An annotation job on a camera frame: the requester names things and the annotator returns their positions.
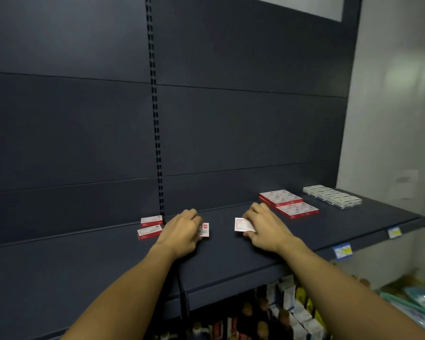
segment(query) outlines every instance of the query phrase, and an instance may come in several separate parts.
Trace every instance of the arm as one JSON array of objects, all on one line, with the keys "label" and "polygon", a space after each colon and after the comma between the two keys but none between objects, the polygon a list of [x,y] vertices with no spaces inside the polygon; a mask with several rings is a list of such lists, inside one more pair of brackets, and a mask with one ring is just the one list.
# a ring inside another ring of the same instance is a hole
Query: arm
[{"label": "arm", "polygon": [[142,339],[171,265],[201,239],[201,222],[193,209],[175,216],[145,259],[102,292],[62,339]]},{"label": "arm", "polygon": [[329,330],[338,339],[419,339],[425,330],[397,308],[310,251],[266,204],[252,204],[244,216],[259,248],[278,253],[297,275]]}]

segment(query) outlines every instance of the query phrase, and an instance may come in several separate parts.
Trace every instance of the shelf label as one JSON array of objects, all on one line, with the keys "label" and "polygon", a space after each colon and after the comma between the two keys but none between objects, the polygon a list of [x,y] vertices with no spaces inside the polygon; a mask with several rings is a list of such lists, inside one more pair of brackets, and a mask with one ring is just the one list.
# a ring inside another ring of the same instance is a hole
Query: shelf label
[{"label": "shelf label", "polygon": [[399,227],[389,228],[389,229],[387,229],[387,233],[389,234],[389,238],[391,240],[393,240],[394,238],[398,238],[398,237],[403,235],[402,231],[400,230]]},{"label": "shelf label", "polygon": [[335,257],[339,260],[353,256],[353,250],[349,243],[343,243],[334,247]]}]

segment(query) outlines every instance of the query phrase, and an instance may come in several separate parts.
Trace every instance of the forearm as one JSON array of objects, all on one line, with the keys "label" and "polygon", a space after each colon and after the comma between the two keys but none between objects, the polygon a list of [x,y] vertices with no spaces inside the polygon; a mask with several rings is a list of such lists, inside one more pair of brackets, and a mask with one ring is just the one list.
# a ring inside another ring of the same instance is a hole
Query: forearm
[{"label": "forearm", "polygon": [[338,339],[425,339],[425,331],[293,238],[280,251]]},{"label": "forearm", "polygon": [[154,245],[144,260],[96,298],[63,340],[143,338],[173,261],[168,248]]}]

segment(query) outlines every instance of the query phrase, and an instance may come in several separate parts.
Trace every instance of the hand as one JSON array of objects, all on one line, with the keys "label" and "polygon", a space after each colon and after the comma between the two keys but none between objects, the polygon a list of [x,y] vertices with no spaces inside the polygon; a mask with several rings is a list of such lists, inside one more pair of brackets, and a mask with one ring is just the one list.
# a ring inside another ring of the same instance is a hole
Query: hand
[{"label": "hand", "polygon": [[284,245],[299,240],[264,203],[253,203],[243,218],[249,219],[256,230],[256,233],[246,231],[244,236],[250,238],[254,246],[266,251],[280,254]]},{"label": "hand", "polygon": [[166,246],[173,253],[175,259],[194,251],[201,236],[197,235],[197,228],[203,219],[194,209],[184,210],[168,222],[156,245]]}]

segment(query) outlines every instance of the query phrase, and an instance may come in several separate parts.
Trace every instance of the perforated metal strip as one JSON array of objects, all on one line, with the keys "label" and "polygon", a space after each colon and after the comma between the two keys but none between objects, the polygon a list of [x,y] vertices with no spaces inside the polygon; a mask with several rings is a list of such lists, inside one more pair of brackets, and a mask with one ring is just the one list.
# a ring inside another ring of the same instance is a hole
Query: perforated metal strip
[{"label": "perforated metal strip", "polygon": [[153,120],[154,120],[154,142],[156,144],[156,164],[157,181],[159,189],[159,211],[162,217],[164,212],[164,188],[162,185],[162,158],[160,155],[160,135],[159,135],[159,110],[157,106],[157,86],[156,86],[156,63],[154,62],[154,40],[153,40],[153,15],[151,9],[151,0],[146,2],[146,26],[148,29],[148,52],[149,52],[149,71],[151,74],[151,93],[153,97]]}]

